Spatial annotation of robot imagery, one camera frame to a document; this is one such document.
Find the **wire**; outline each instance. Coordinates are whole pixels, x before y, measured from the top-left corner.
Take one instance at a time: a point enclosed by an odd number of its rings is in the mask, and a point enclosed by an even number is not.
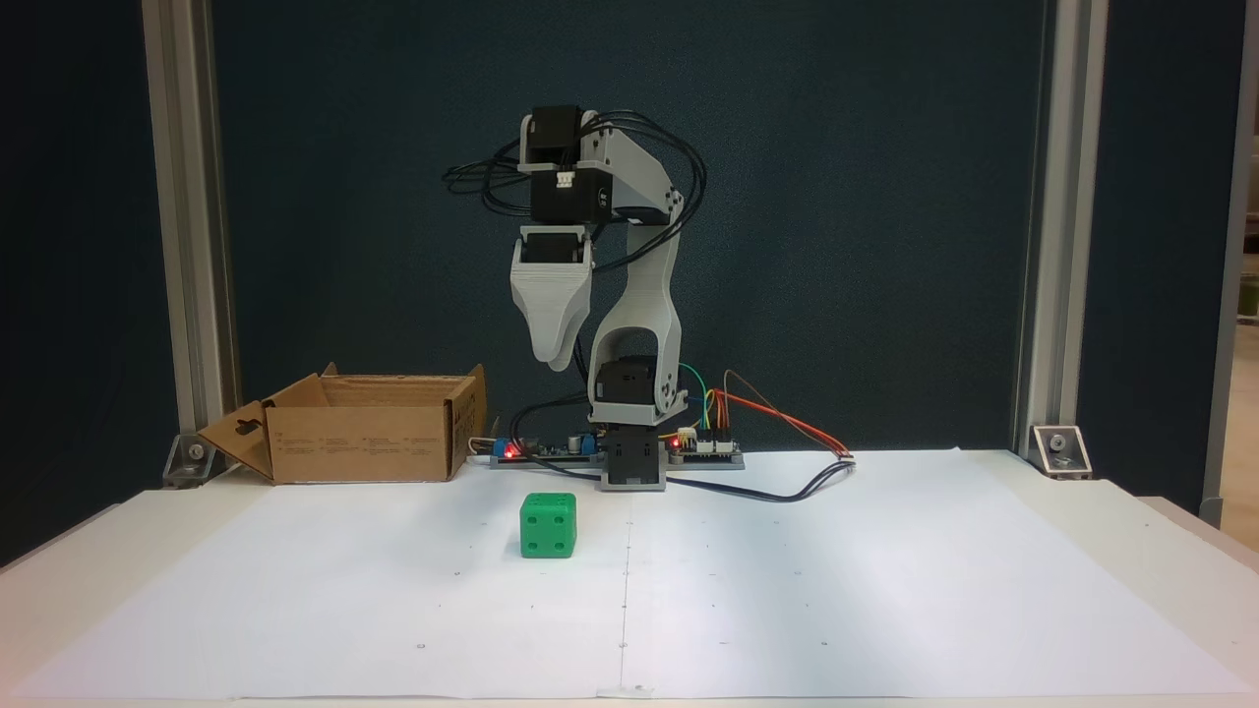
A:
[[[718,389],[713,389],[713,391],[716,393],[718,397],[721,397],[721,398],[729,397],[730,401],[734,401],[735,403],[739,403],[740,406],[745,406],[748,408],[752,408],[754,411],[760,411],[763,413],[769,413],[772,416],[778,416],[782,420],[784,420],[788,423],[791,423],[792,427],[796,427],[796,430],[805,428],[810,433],[812,433],[812,435],[808,436],[812,440],[817,441],[817,437],[823,438],[826,441],[826,443],[825,443],[826,447],[833,447],[833,448],[838,450],[840,452],[849,452],[847,446],[844,445],[842,442],[840,442],[835,436],[832,436],[832,435],[830,435],[830,433],[827,433],[825,431],[821,431],[821,430],[818,430],[818,428],[816,428],[816,427],[813,427],[813,426],[811,426],[811,425],[801,421],[799,418],[788,416],[787,413],[783,413],[783,412],[779,412],[779,411],[774,411],[773,408],[762,406],[762,404],[755,403],[753,401],[748,401],[747,398],[742,398],[742,397],[735,396],[733,393],[726,393],[726,392],[724,392],[724,391],[721,391],[719,388]]]
[[[667,131],[656,121],[637,111],[607,111],[597,115],[593,120],[588,121],[580,127],[580,130],[578,130],[577,145],[580,144],[583,137],[604,130],[618,130],[621,132],[637,135],[676,150],[682,155],[682,157],[686,159],[691,170],[691,179],[681,212],[677,213],[667,227],[665,227],[656,236],[648,238],[633,252],[596,266],[593,268],[593,272],[596,273],[608,272],[628,266],[630,263],[633,263],[647,253],[661,247],[671,238],[675,238],[679,233],[681,233],[682,227],[695,217],[700,204],[704,203],[704,194],[708,189],[708,164],[704,163],[704,157],[691,144]],[[446,183],[447,190],[452,194],[480,195],[481,203],[485,208],[496,214],[507,217],[529,217],[530,208],[528,205],[506,202],[495,194],[496,190],[517,185],[530,179],[530,175],[522,175],[516,171],[516,168],[520,164],[520,157],[507,156],[509,152],[519,146],[520,139],[516,139],[495,151],[494,156],[488,160],[480,160],[477,163],[468,163],[466,165],[449,168],[442,175],[442,181]],[[565,150],[560,161],[569,165],[572,156],[572,149]],[[458,185],[463,183],[480,184],[473,189],[458,188]],[[621,220],[624,219],[613,219],[613,222]],[[599,236],[602,236],[602,227],[603,224],[599,224],[599,227],[597,227],[590,234],[592,242],[598,241]]]
[[[589,385],[590,370],[585,367],[585,354],[582,350],[582,335],[573,338],[573,362],[577,364],[577,373],[582,377],[582,385]]]
[[[499,147],[494,156],[487,160],[478,160],[466,165],[447,169],[442,174],[446,190],[451,194],[477,194],[486,209],[505,217],[528,217],[529,207],[514,204],[499,198],[495,191],[522,184],[529,180],[529,175],[516,171],[520,164],[519,157],[509,157],[507,154],[520,146],[520,139]],[[461,185],[475,184],[475,188]]]
[[[526,406],[526,407],[521,408],[515,416],[511,417],[511,423],[509,423],[509,426],[507,426],[507,435],[511,437],[511,442],[512,442],[512,445],[516,446],[516,451],[520,452],[520,456],[524,457],[525,460],[529,460],[530,462],[534,462],[535,465],[540,465],[540,466],[546,467],[548,470],[550,470],[553,472],[556,472],[556,474],[560,474],[560,475],[564,475],[564,476],[568,476],[568,477],[578,477],[578,479],[583,479],[583,480],[594,480],[594,481],[598,481],[599,480],[599,475],[589,475],[589,474],[585,474],[585,472],[575,472],[573,470],[565,470],[564,467],[560,467],[559,465],[554,465],[551,462],[548,462],[546,460],[543,460],[543,459],[538,457],[536,455],[531,455],[525,448],[525,443],[522,442],[522,440],[520,437],[520,423],[522,423],[525,421],[525,418],[529,417],[531,413],[534,413],[536,411],[541,411],[543,408],[558,408],[558,407],[562,407],[562,406],[578,406],[578,404],[582,404],[582,403],[585,403],[585,402],[587,402],[585,392],[582,391],[582,392],[578,392],[578,393],[570,393],[568,396],[563,396],[560,398],[556,398],[555,401],[548,401],[545,403],[534,403],[533,406]]]
[[[690,364],[684,364],[682,362],[679,362],[677,365],[682,367],[684,369],[686,369],[687,372],[690,372],[691,374],[694,374],[695,375],[695,380],[700,382],[700,403],[701,403],[701,411],[703,411],[703,413],[700,414],[700,420],[704,422],[703,427],[706,428],[708,427],[708,404],[705,402],[708,401],[708,385],[704,383],[704,377],[701,377],[700,373],[697,370],[695,370],[695,367],[692,367]]]
[[[721,484],[715,481],[704,480],[691,480],[685,477],[667,477],[672,484],[680,484],[682,486],[691,486],[695,489],[706,489],[709,491],[718,491],[720,494],[730,494],[734,496],[744,496],[747,499],[755,499],[758,501],[776,501],[779,504],[791,504],[792,501],[801,501],[808,499],[818,489],[822,488],[831,477],[838,472],[852,470],[856,467],[856,462],[850,459],[836,460],[827,465],[821,472],[808,480],[808,482],[801,488],[796,494],[773,494],[769,491],[760,491],[759,489],[747,489],[742,486],[734,486],[729,484]]]
[[[837,448],[836,452],[840,452],[840,454],[844,454],[844,455],[846,455],[849,452],[847,446],[845,446],[842,442],[840,442],[833,436],[830,436],[830,435],[827,435],[827,433],[825,433],[825,432],[822,432],[822,431],[820,431],[820,430],[817,430],[817,428],[815,428],[812,426],[805,426],[805,423],[802,423],[801,421],[797,421],[796,418],[793,418],[791,416],[787,416],[786,413],[783,413],[782,411],[779,411],[777,406],[774,406],[773,403],[771,403],[769,399],[764,397],[764,394],[762,394],[759,391],[757,391],[757,387],[754,387],[750,383],[748,383],[748,379],[740,377],[733,369],[726,369],[721,378],[723,379],[729,379],[729,377],[731,377],[731,375],[734,378],[739,379],[739,383],[742,383],[743,385],[748,387],[748,389],[752,391],[752,393],[755,393],[757,398],[759,398],[760,401],[764,402],[765,406],[768,406],[769,408],[772,408],[776,416],[778,416],[779,418],[782,418],[782,420],[787,421],[788,423],[791,423],[791,426],[793,428],[798,430],[801,432],[801,435],[803,435],[805,437],[812,438],[816,442],[820,442],[823,446],[827,446],[825,442],[822,442],[817,437],[813,437],[812,435],[810,435],[805,430],[806,427],[808,427],[810,430],[815,431],[816,433],[818,433],[818,435],[828,438],[836,446],[836,448]],[[725,391],[729,392],[730,391],[729,387],[726,387]],[[750,401],[745,401],[744,404],[754,407],[754,404]]]
[[[739,380],[743,380],[743,378],[739,377],[739,374],[734,374],[734,375]],[[725,398],[735,398],[735,397],[725,394],[725,392],[721,392],[721,394],[715,394],[714,398],[716,401],[724,401]],[[587,401],[585,392],[573,393],[573,394],[569,394],[569,396],[565,396],[565,397],[562,397],[562,398],[556,398],[555,401],[548,401],[545,403],[535,403],[534,406],[528,406],[528,407],[522,408],[520,412],[517,412],[515,416],[512,416],[511,417],[511,425],[510,425],[510,435],[511,435],[511,441],[516,446],[516,450],[520,451],[520,455],[522,457],[525,457],[526,460],[529,460],[530,462],[534,462],[534,464],[536,464],[536,465],[539,465],[541,467],[545,467],[546,470],[550,470],[553,472],[556,472],[556,474],[560,474],[560,475],[564,475],[564,476],[585,479],[585,480],[593,480],[593,481],[599,480],[601,479],[599,475],[592,475],[592,474],[585,474],[585,472],[577,472],[577,471],[573,471],[573,470],[565,470],[565,469],[563,469],[563,467],[560,467],[558,465],[553,465],[551,462],[548,462],[548,461],[541,460],[541,459],[539,459],[539,457],[536,457],[534,455],[530,455],[525,450],[524,442],[521,441],[521,437],[520,437],[520,425],[533,412],[540,411],[543,408],[553,408],[553,407],[560,407],[560,406],[575,406],[575,404],[579,404],[579,403],[584,403],[585,401]],[[794,421],[794,423],[792,423],[793,426],[796,423],[799,423],[799,421],[796,421],[794,418],[791,418],[789,416],[786,416],[784,413],[774,409],[772,406],[764,407],[764,406],[759,406],[759,404],[755,404],[755,403],[752,403],[752,406],[758,407],[758,408],[768,409],[773,414],[777,414],[778,417],[781,417],[783,420],[787,420],[788,422]],[[705,481],[705,480],[695,480],[695,479],[686,479],[686,477],[670,477],[670,476],[666,476],[665,479],[669,482],[680,484],[682,486],[690,486],[690,488],[694,488],[694,489],[704,489],[704,490],[708,490],[708,491],[715,491],[715,493],[719,493],[719,494],[729,494],[729,495],[733,495],[733,496],[743,496],[745,499],[754,499],[754,500],[758,500],[758,501],[772,501],[772,503],[777,503],[777,504],[791,504],[791,503],[794,503],[794,501],[801,501],[801,500],[808,499],[810,496],[812,496],[813,494],[816,494],[820,489],[822,489],[822,486],[825,486],[827,481],[830,481],[832,477],[835,477],[840,472],[847,472],[847,471],[851,471],[851,470],[856,469],[856,461],[852,460],[852,457],[847,452],[847,448],[844,447],[842,443],[838,445],[838,447],[842,448],[842,451],[837,450],[837,448],[832,447],[831,445],[827,445],[827,443],[822,442],[821,440],[818,440],[813,435],[808,435],[807,432],[805,432],[806,428],[811,428],[811,430],[815,430],[815,431],[817,430],[817,428],[812,428],[812,426],[807,426],[805,423],[799,423],[799,426],[797,427],[797,430],[799,430],[801,433],[803,433],[806,437],[808,437],[810,440],[813,440],[816,442],[822,443],[823,447],[827,447],[836,456],[836,460],[833,462],[831,462],[830,465],[827,465],[826,467],[823,467],[822,471],[817,472],[817,475],[815,475],[813,479],[808,480],[808,482],[806,482],[805,486],[802,486],[799,489],[799,491],[797,491],[794,494],[773,494],[773,493],[762,491],[762,490],[758,490],[758,489],[748,489],[748,488],[734,486],[734,485],[729,485],[729,484],[713,482],[713,481]],[[835,441],[836,443],[838,443],[838,441],[835,440],[830,435],[821,433],[821,436],[823,436],[823,437],[826,437],[826,438],[828,438],[828,440]]]
[[[488,442],[488,443],[492,445],[496,441],[492,437],[470,437],[468,438],[468,452],[471,452],[472,455],[476,455],[477,451],[476,451],[476,447],[472,446],[473,442]]]

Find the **open cardboard box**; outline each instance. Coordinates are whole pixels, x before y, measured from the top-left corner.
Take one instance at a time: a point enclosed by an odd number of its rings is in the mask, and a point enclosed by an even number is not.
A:
[[[446,481],[485,411],[480,364],[466,377],[341,375],[329,364],[200,435],[273,484]]]

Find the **green cube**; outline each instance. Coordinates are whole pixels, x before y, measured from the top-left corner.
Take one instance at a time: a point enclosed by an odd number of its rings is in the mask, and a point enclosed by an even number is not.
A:
[[[520,554],[568,558],[577,544],[577,496],[535,493],[520,505]]]

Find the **metal bracket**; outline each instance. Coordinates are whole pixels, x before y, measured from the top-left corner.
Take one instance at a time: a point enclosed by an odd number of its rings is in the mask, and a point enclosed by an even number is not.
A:
[[[161,475],[165,489],[200,486],[227,470],[227,455],[206,443],[196,433],[175,436]]]
[[[1093,464],[1076,426],[1032,426],[1030,461],[1055,480],[1090,480]]]

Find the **dark blue backdrop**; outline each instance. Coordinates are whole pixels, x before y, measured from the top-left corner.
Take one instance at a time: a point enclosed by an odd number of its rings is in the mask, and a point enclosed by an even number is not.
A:
[[[516,224],[438,181],[530,107],[577,102],[637,108],[710,165],[674,278],[684,360],[735,368],[855,447],[1008,445],[1044,3],[214,8],[248,397],[330,359],[483,362],[507,414],[577,388],[530,355]],[[588,343],[621,282],[596,283]]]

